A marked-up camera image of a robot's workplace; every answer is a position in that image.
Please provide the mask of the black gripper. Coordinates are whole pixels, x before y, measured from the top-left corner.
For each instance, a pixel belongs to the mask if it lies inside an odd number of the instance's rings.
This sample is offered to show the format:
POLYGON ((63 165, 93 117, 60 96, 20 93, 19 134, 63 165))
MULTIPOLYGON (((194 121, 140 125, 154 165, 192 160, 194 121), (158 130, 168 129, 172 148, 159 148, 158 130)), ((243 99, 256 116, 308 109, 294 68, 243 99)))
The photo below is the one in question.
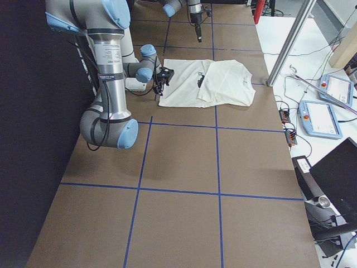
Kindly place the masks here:
POLYGON ((190 21, 194 25, 198 42, 202 42, 202 33, 200 26, 202 23, 202 11, 197 13, 190 12, 190 21))
POLYGON ((173 78, 175 71, 173 69, 166 68, 164 66, 160 67, 160 72, 156 74, 156 83, 153 87, 154 93, 163 96, 163 86, 169 86, 169 82, 173 78))

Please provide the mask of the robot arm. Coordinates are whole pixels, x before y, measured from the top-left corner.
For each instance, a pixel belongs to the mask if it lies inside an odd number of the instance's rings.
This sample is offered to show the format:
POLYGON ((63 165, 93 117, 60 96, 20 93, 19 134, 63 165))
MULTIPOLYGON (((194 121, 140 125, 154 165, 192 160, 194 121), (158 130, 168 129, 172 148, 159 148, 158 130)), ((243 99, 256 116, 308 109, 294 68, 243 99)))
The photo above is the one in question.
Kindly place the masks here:
POLYGON ((204 8, 201 1, 197 0, 168 0, 157 1, 162 5, 162 9, 167 17, 173 17, 178 11, 185 8, 189 17, 189 23, 195 28, 197 41, 202 42, 201 24, 203 23, 204 8))
POLYGON ((138 122, 126 105, 126 79, 135 78, 162 94, 174 70, 161 65, 153 45, 141 47, 141 60, 133 54, 126 1, 46 1, 46 19, 51 29, 83 37, 94 43, 94 54, 80 49, 96 68, 99 88, 80 121, 87 147, 128 149, 138 135, 138 122))

